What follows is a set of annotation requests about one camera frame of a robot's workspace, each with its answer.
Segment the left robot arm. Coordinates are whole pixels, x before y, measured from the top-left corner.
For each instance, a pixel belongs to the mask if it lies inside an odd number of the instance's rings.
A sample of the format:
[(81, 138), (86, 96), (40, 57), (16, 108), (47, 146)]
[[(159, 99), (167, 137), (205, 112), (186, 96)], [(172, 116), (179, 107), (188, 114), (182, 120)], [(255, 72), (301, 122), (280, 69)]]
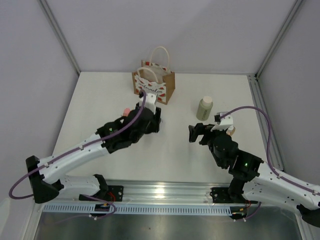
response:
[(110, 155), (118, 150), (137, 143), (145, 134), (160, 130), (161, 108), (151, 111), (144, 107), (141, 115), (125, 131), (117, 134), (134, 119), (141, 110), (140, 105), (115, 121), (98, 128), (89, 138), (76, 146), (73, 153), (63, 153), (54, 163), (53, 156), (39, 159), (31, 156), (26, 159), (29, 182), (35, 203), (43, 204), (57, 197), (80, 201), (115, 201), (117, 198), (101, 174), (91, 176), (70, 176), (71, 170), (100, 157)]

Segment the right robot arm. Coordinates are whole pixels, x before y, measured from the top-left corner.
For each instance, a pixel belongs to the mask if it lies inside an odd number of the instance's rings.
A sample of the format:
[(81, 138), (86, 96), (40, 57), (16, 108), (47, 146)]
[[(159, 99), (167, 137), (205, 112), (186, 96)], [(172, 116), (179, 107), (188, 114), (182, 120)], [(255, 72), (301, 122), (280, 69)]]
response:
[(215, 125), (190, 125), (189, 142), (202, 136), (218, 167), (232, 175), (228, 198), (235, 203), (253, 201), (271, 204), (298, 214), (314, 226), (320, 226), (320, 187), (277, 171), (268, 162), (239, 149), (226, 130)]

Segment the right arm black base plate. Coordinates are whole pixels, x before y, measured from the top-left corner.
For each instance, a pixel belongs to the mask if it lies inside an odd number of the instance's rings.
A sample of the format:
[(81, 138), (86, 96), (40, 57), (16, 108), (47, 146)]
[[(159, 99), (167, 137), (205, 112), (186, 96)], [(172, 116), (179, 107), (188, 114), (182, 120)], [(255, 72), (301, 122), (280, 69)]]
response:
[(248, 200), (242, 194), (243, 186), (235, 187), (212, 187), (209, 195), (212, 197), (213, 203), (219, 204), (245, 204)]

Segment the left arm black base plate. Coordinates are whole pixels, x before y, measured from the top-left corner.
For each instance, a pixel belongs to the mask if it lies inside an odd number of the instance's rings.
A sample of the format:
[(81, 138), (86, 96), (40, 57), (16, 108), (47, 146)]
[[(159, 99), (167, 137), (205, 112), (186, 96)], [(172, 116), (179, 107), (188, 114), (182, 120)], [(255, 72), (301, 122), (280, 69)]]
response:
[(121, 185), (111, 185), (108, 189), (100, 189), (99, 186), (94, 186), (85, 189), (79, 196), (80, 201), (107, 201), (121, 202), (123, 200), (124, 187)]

